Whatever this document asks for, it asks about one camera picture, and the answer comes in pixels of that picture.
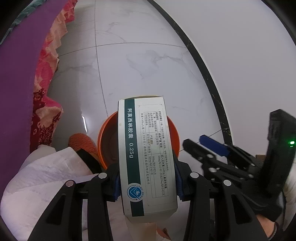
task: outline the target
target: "purple fabric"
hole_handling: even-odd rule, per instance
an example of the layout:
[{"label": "purple fabric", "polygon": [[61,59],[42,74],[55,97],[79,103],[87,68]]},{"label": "purple fabric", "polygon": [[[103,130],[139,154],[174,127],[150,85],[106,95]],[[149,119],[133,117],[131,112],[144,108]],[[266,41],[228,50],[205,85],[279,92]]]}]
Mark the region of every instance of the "purple fabric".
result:
[{"label": "purple fabric", "polygon": [[67,0],[47,0],[0,45],[0,198],[29,155],[33,84],[50,27]]}]

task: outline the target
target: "red floral fabric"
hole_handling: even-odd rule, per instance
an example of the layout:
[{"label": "red floral fabric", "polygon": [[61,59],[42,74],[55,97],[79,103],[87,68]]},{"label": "red floral fabric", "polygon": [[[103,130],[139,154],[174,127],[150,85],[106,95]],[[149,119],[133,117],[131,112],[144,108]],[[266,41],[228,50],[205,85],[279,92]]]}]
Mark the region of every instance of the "red floral fabric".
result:
[{"label": "red floral fabric", "polygon": [[59,62],[56,49],[61,46],[61,38],[67,33],[66,23],[74,20],[77,0],[69,0],[54,20],[47,34],[38,59],[33,91],[33,116],[30,136],[30,152],[40,144],[51,145],[63,109],[47,96],[49,84]]}]

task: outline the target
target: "logo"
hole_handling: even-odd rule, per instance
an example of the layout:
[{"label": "logo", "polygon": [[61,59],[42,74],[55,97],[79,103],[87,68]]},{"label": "logo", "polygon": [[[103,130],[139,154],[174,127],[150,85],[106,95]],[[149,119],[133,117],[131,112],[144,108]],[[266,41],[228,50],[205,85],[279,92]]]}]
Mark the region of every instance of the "logo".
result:
[{"label": "logo", "polygon": [[142,200],[144,195],[143,188],[137,184],[133,183],[128,188],[128,196],[132,202],[138,202]]}]

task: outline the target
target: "silver screw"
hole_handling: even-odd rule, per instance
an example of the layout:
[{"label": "silver screw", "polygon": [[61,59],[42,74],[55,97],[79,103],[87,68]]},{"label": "silver screw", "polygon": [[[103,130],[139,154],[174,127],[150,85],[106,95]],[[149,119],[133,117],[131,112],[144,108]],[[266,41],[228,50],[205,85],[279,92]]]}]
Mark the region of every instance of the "silver screw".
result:
[{"label": "silver screw", "polygon": [[210,168],[209,168],[209,171],[210,171],[210,172],[217,172],[217,170],[216,170],[215,168],[213,168],[213,167],[210,167]]},{"label": "silver screw", "polygon": [[107,177],[107,173],[102,172],[102,173],[100,173],[100,174],[98,175],[98,177],[99,177],[100,179],[104,179],[104,178]]},{"label": "silver screw", "polygon": [[228,187],[231,185],[231,181],[229,180],[224,180],[223,183],[225,186],[228,186]]},{"label": "silver screw", "polygon": [[192,173],[190,173],[190,177],[192,177],[192,178],[198,178],[199,177],[199,174],[197,172],[192,172]]},{"label": "silver screw", "polygon": [[72,180],[69,180],[66,182],[67,187],[72,187],[74,185],[74,182]]}]

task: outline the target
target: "orange slipper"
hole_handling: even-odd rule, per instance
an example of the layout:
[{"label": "orange slipper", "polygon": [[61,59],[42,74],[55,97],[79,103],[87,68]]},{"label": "orange slipper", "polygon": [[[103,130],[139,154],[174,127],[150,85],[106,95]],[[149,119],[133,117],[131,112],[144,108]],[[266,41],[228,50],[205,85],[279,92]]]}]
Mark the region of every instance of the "orange slipper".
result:
[{"label": "orange slipper", "polygon": [[84,149],[99,162],[98,150],[89,136],[83,133],[75,133],[69,137],[68,146],[76,152],[80,149]]}]

